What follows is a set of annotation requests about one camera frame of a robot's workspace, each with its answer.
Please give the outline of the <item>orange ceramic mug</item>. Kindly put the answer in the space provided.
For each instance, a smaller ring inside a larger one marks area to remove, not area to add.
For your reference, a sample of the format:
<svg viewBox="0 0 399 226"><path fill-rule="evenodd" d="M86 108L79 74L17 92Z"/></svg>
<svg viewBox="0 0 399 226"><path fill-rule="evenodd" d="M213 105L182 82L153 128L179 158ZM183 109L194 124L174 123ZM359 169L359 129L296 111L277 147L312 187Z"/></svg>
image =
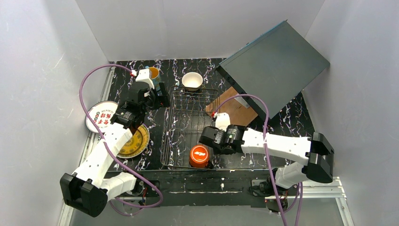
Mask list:
<svg viewBox="0 0 399 226"><path fill-rule="evenodd" d="M209 150L206 146L196 145L190 150L189 163L194 168L204 169L208 165Z"/></svg>

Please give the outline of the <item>blue butterfly mug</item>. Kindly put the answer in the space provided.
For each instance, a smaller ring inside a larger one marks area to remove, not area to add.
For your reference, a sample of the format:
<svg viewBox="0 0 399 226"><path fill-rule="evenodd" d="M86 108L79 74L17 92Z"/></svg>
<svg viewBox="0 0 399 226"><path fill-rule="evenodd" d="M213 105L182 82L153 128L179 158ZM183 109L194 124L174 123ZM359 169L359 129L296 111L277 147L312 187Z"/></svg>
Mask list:
<svg viewBox="0 0 399 226"><path fill-rule="evenodd" d="M159 83L161 82L161 76L160 76L160 71L156 67L146 67L146 69L150 70L151 73L151 81L154 84L154 87L157 91L160 91L160 85Z"/></svg>

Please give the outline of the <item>beige ceramic bowl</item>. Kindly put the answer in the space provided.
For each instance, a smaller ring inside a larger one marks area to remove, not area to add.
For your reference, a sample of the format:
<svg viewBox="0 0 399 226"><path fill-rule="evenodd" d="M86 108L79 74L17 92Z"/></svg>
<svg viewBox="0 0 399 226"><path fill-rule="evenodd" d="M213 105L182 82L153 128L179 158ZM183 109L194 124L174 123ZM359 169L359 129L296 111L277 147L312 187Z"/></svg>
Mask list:
<svg viewBox="0 0 399 226"><path fill-rule="evenodd" d="M195 92L201 88L203 77L199 73L189 72L182 77L182 84L187 91Z"/></svg>

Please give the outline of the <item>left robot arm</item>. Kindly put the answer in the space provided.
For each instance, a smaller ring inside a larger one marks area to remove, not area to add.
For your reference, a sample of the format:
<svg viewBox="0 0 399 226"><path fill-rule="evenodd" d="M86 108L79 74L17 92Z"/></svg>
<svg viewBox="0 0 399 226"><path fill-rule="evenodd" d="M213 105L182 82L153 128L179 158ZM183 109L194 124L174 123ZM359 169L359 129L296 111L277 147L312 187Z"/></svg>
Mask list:
<svg viewBox="0 0 399 226"><path fill-rule="evenodd" d="M148 207L160 205L163 202L161 191L131 168L124 166L125 172L109 179L105 179L105 174L113 161L119 162L116 155L143 124L147 111L169 106L170 97L165 88L161 88L161 95L155 89L140 88L131 99L120 104L109 126L99 133L100 143L72 174L65 173L61 177L60 186L65 204L91 217L97 217L110 200L132 191L139 179L153 188L160 197L157 203Z"/></svg>

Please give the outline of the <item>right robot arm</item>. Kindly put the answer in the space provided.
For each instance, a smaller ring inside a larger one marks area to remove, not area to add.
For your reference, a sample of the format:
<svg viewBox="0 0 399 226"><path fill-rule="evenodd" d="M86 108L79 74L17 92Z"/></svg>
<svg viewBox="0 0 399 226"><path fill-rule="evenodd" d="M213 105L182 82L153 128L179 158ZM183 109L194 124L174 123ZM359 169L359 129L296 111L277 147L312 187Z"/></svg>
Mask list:
<svg viewBox="0 0 399 226"><path fill-rule="evenodd" d="M290 165L272 170L269 182L261 187L264 196L274 193L273 185L277 191L285 191L306 180L323 184L333 182L335 151L318 132L312 137L286 137L239 125L229 125L225 129L207 126L199 143L212 148L215 154L260 153L292 160Z"/></svg>

